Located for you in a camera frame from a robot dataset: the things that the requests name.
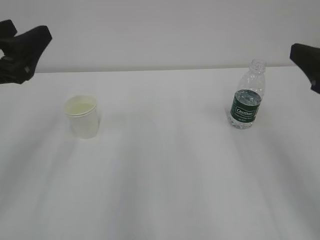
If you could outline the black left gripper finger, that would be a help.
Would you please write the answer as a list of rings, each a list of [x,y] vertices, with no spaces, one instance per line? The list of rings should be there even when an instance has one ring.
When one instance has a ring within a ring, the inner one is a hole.
[[[0,22],[0,49],[5,53],[6,47],[4,40],[13,38],[17,34],[17,29],[11,19]]]
[[[23,34],[2,38],[0,49],[0,83],[23,84],[35,74],[43,52],[52,40],[46,25],[37,26]]]

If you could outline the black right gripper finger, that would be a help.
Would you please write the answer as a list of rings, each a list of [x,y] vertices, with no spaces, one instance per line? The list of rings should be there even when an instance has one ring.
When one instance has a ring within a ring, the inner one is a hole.
[[[320,93],[320,48],[295,43],[291,46],[289,58],[308,78],[310,89]]]

